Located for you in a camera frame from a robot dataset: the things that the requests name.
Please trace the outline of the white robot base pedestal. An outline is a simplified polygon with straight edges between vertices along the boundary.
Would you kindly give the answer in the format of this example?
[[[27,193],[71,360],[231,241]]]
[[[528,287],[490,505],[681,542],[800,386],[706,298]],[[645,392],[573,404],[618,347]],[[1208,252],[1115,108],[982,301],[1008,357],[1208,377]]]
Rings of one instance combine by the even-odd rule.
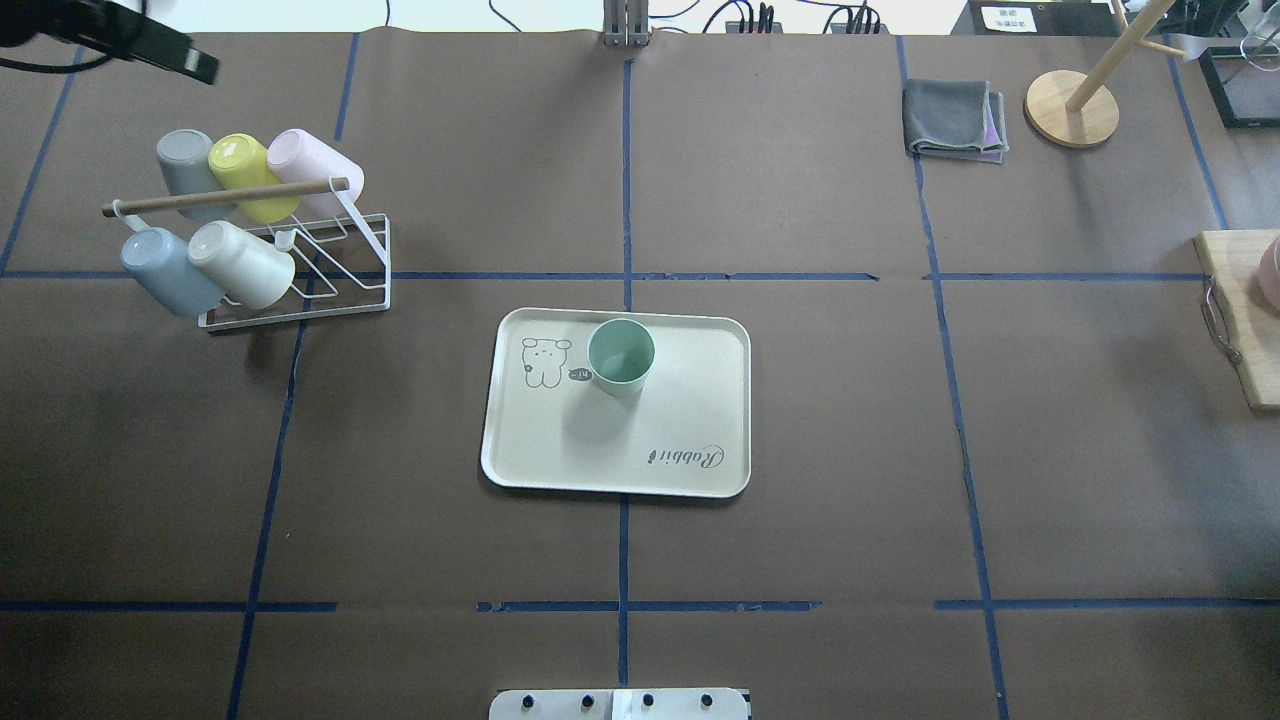
[[[730,687],[508,689],[489,719],[751,719],[750,693]]]

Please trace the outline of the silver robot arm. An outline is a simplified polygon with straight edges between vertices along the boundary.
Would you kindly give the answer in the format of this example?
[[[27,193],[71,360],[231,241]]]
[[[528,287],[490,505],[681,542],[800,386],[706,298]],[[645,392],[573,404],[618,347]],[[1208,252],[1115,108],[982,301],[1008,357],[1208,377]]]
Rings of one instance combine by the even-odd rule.
[[[19,47],[44,35],[100,53],[64,65],[1,59],[4,68],[36,74],[69,76],[115,60],[143,61],[215,85],[220,67],[188,35],[150,17],[146,1],[137,10],[113,1],[3,1],[1,35],[4,47]]]

